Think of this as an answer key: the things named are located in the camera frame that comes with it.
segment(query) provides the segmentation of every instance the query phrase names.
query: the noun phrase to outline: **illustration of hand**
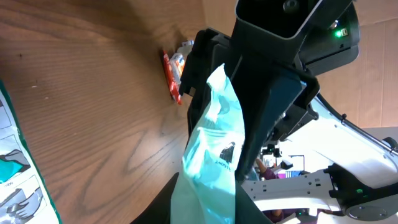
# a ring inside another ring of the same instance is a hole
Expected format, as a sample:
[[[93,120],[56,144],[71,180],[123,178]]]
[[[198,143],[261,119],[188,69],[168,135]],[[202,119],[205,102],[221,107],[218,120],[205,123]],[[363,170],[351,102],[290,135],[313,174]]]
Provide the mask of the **illustration of hand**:
[[[42,199],[42,189],[38,188],[29,198],[19,203],[20,209],[17,211],[17,216],[21,219],[32,216],[39,209]]]
[[[1,156],[0,159],[2,159],[4,161],[16,161],[24,166],[29,165],[24,154],[20,150],[17,150],[17,149],[14,149],[12,152]]]

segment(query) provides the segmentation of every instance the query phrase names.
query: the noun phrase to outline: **wooden table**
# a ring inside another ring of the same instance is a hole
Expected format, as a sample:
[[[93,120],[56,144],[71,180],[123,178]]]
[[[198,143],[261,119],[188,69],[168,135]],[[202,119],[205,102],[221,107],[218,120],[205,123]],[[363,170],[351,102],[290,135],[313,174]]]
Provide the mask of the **wooden table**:
[[[180,169],[186,112],[159,49],[200,0],[0,0],[0,78],[64,223],[129,223]]]

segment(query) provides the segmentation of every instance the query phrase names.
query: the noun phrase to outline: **instruction sheet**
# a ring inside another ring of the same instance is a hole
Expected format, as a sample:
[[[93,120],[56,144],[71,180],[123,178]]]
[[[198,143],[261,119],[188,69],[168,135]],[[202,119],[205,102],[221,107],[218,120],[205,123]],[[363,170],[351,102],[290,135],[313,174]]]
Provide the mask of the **instruction sheet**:
[[[0,83],[0,224],[61,223]]]

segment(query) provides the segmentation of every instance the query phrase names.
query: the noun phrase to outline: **brown table surface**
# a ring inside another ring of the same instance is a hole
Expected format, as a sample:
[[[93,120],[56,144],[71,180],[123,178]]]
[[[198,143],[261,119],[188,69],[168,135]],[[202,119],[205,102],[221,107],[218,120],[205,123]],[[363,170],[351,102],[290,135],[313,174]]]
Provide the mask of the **brown table surface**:
[[[64,223],[129,223],[179,171],[189,99],[159,49],[204,27],[201,0],[0,1],[0,78]]]

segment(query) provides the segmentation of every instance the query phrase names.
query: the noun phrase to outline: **light blue plastic package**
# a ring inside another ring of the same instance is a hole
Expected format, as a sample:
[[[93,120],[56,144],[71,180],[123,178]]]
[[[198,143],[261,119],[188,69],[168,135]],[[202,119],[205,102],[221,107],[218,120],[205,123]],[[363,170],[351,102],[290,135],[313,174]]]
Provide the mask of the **light blue plastic package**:
[[[224,65],[207,79],[211,100],[192,131],[171,201],[171,224],[234,224],[242,108]]]

